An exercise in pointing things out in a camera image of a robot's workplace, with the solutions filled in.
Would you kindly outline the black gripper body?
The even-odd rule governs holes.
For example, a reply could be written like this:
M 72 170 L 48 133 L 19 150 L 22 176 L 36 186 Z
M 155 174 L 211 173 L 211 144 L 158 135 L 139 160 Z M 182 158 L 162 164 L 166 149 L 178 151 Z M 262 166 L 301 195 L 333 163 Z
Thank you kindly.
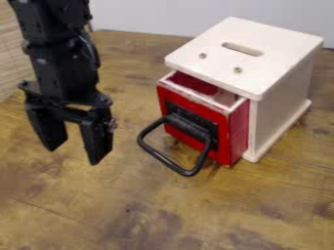
M 62 126 L 70 121 L 110 126 L 112 100 L 98 90 L 100 59 L 87 32 L 26 36 L 23 51 L 35 73 L 35 80 L 20 84 L 31 125 Z

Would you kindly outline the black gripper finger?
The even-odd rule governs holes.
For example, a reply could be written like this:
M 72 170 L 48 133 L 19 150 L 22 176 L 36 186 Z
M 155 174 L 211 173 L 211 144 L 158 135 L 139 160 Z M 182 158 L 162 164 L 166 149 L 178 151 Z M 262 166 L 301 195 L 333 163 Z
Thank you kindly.
M 47 108 L 28 105 L 27 114 L 43 146 L 54 151 L 68 140 L 66 122 Z
M 91 165 L 96 165 L 112 151 L 116 121 L 87 120 L 80 124 L 83 145 Z

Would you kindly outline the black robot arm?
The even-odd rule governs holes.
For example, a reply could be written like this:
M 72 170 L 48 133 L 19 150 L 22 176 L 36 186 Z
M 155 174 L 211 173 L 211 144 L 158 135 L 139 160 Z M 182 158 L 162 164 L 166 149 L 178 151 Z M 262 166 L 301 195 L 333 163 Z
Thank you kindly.
M 8 0 L 15 11 L 35 79 L 20 83 L 26 110 L 48 150 L 67 140 L 66 124 L 79 125 L 88 161 L 112 150 L 115 119 L 111 98 L 96 88 L 100 59 L 84 26 L 90 0 Z

